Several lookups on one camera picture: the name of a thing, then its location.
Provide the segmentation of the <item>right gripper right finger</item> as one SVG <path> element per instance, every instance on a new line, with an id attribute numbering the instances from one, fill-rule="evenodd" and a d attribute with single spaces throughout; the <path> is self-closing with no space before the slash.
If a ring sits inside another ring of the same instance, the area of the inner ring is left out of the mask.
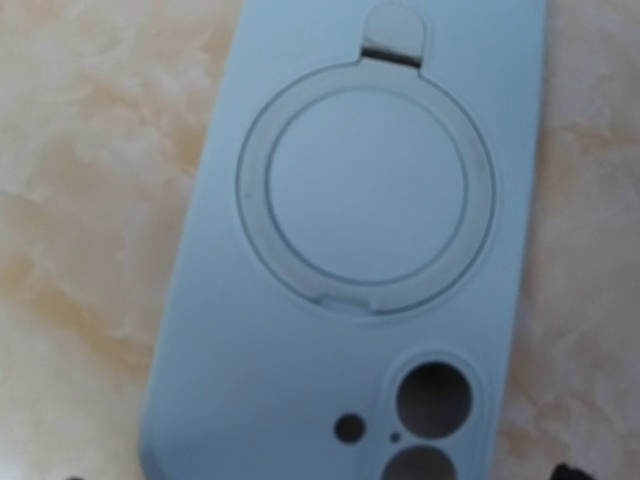
<path id="1" fill-rule="evenodd" d="M 554 457 L 553 465 L 548 475 L 549 480 L 595 480 L 595 474 L 589 469 L 590 464 L 584 463 L 582 458 L 569 456 Z"/>

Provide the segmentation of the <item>light blue phone case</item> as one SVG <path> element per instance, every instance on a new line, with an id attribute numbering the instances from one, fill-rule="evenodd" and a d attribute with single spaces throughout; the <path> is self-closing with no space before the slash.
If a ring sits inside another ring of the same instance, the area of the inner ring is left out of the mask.
<path id="1" fill-rule="evenodd" d="M 142 416 L 148 479 L 485 479 L 543 1 L 247 1 Z"/>

